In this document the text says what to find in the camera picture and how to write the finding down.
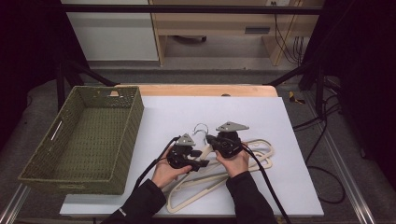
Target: white table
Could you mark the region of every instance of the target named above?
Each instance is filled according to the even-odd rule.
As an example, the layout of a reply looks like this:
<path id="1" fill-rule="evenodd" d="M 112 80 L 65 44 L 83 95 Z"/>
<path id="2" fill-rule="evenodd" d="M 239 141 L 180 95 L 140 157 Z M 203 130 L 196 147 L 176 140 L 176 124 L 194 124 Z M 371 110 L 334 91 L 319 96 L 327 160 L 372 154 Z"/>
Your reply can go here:
<path id="1" fill-rule="evenodd" d="M 323 210 L 301 151 L 291 128 L 283 101 L 278 97 L 216 96 L 143 96 L 145 111 L 136 139 L 126 190 L 121 196 L 67 195 L 61 215 L 71 217 L 103 217 L 118 209 L 129 197 L 136 179 L 158 157 L 175 136 L 191 133 L 196 124 L 204 123 L 209 133 L 226 121 L 249 126 L 240 131 L 242 140 L 263 138 L 275 148 L 274 166 L 267 174 L 290 217 L 323 216 Z M 153 169 L 147 178 L 152 177 Z M 276 206 L 261 173 L 252 174 L 261 193 L 276 215 Z M 176 201 L 196 190 L 188 188 L 175 196 Z M 157 217 L 232 217 L 233 200 L 225 186 L 207 194 L 175 214 L 163 207 Z"/>

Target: white cabinet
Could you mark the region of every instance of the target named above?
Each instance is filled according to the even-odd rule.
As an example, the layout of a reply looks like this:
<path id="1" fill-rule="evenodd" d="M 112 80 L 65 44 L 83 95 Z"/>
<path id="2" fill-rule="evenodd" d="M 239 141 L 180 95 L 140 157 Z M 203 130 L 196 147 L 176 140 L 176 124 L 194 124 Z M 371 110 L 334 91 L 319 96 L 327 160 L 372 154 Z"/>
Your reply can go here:
<path id="1" fill-rule="evenodd" d="M 62 0 L 63 4 L 147 5 L 146 0 Z M 149 13 L 68 12 L 88 61 L 158 61 Z"/>

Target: person's right hand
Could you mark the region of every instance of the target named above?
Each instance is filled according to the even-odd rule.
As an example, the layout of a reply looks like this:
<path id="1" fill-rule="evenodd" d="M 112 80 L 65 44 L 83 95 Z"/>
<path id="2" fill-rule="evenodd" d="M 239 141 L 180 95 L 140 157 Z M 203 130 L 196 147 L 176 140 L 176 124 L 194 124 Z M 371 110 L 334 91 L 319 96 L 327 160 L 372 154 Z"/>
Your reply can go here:
<path id="1" fill-rule="evenodd" d="M 224 159 L 218 151 L 215 152 L 217 155 L 216 160 L 223 164 L 230 178 L 233 178 L 234 176 L 244 173 L 248 170 L 249 155 L 245 150 L 240 151 L 234 157 L 229 159 Z"/>

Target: black metal frame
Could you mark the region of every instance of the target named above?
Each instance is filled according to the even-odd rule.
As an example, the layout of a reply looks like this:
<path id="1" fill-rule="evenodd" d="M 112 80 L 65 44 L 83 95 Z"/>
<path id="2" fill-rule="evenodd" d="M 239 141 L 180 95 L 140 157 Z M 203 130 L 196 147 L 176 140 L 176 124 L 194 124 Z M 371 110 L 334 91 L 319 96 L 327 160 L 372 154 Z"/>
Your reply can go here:
<path id="1" fill-rule="evenodd" d="M 31 1 L 31 0 L 21 0 L 25 6 L 35 7 L 35 13 L 45 13 L 45 12 L 101 12 L 101 13 L 216 13 L 216 14 L 289 14 L 289 15 L 332 15 L 336 12 L 334 9 L 323 9 L 322 7 L 244 7 L 244 6 L 176 6 L 176 5 L 75 5 L 75 4 L 44 4 L 42 2 Z M 31 14 L 30 18 L 34 17 L 32 15 L 32 10 L 25 7 L 27 14 Z M 277 86 L 284 81 L 290 79 L 291 77 L 308 74 L 307 78 L 302 79 L 300 82 L 300 88 L 303 90 L 309 89 L 315 81 L 318 75 L 318 65 L 320 60 L 323 59 L 320 54 L 321 50 L 324 50 L 326 44 L 331 41 L 332 34 L 330 32 L 326 38 L 321 42 L 318 49 L 315 51 L 313 60 L 304 60 L 302 66 L 288 72 L 283 77 L 280 77 L 270 83 L 263 85 Z M 57 46 L 54 44 L 56 41 L 56 36 L 46 35 L 49 39 L 50 48 Z M 59 71 L 57 76 L 58 82 L 58 105 L 61 108 L 64 103 L 64 78 L 73 87 L 76 85 L 83 85 L 83 81 L 78 75 L 78 73 L 85 73 L 98 81 L 102 82 L 107 86 L 116 85 L 117 83 L 111 82 L 104 77 L 94 73 L 85 63 L 83 65 L 78 64 L 77 60 L 73 58 L 65 57 L 62 50 L 58 50 L 54 53 L 53 57 L 59 62 Z M 321 106 L 317 106 L 319 114 L 321 114 Z"/>

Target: floor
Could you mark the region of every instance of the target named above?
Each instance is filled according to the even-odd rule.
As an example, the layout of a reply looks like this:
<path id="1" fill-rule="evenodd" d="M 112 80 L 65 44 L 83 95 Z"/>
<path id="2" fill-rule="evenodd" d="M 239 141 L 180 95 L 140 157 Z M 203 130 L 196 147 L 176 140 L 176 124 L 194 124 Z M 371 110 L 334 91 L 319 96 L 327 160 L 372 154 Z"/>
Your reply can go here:
<path id="1" fill-rule="evenodd" d="M 92 69 L 101 75 L 121 83 L 243 83 L 263 84 L 281 77 L 295 64 L 283 61 L 278 67 L 273 67 L 268 59 L 268 53 L 259 37 L 208 36 L 206 42 L 200 39 L 188 39 L 178 36 L 169 38 L 166 59 L 163 66 L 146 62 L 96 62 L 91 63 Z M 95 84 L 84 77 L 89 84 Z M 284 100 L 285 107 L 293 126 L 315 117 L 307 103 L 312 91 L 299 91 L 296 83 L 299 77 L 294 77 L 276 89 Z M 290 91 L 295 99 L 290 100 Z M 333 95 L 326 90 L 325 97 Z M 56 87 L 54 81 L 46 83 L 29 92 L 27 109 L 21 122 L 0 152 L 0 209 L 3 211 L 11 200 L 12 194 L 19 185 L 17 180 L 24 164 L 29 160 L 42 136 L 48 130 L 56 116 Z M 337 100 L 332 98 L 328 108 Z M 338 149 L 342 151 L 343 159 L 350 169 L 364 200 L 370 208 L 375 223 L 396 223 L 396 193 L 379 171 L 374 161 L 361 158 L 359 144 L 350 131 L 347 120 L 341 110 L 328 117 L 327 132 L 332 135 Z M 306 158 L 312 146 L 320 135 L 319 125 L 308 126 L 295 132 L 303 156 Z M 337 171 L 329 156 L 328 146 L 320 141 L 315 153 L 312 154 L 310 165 L 319 166 L 337 176 Z M 326 175 L 318 169 L 310 169 L 314 185 L 319 197 L 328 201 L 342 198 L 342 188 L 331 175 Z M 70 219 L 60 217 L 59 209 L 64 196 L 46 195 L 36 190 L 30 192 L 24 206 L 18 215 L 18 223 L 92 223 L 91 219 Z M 322 202 L 324 217 L 294 218 L 293 223 L 370 223 L 359 220 L 351 203 L 346 198 L 337 204 Z M 206 218 L 193 219 L 154 219 L 154 223 L 234 223 L 233 219 Z"/>

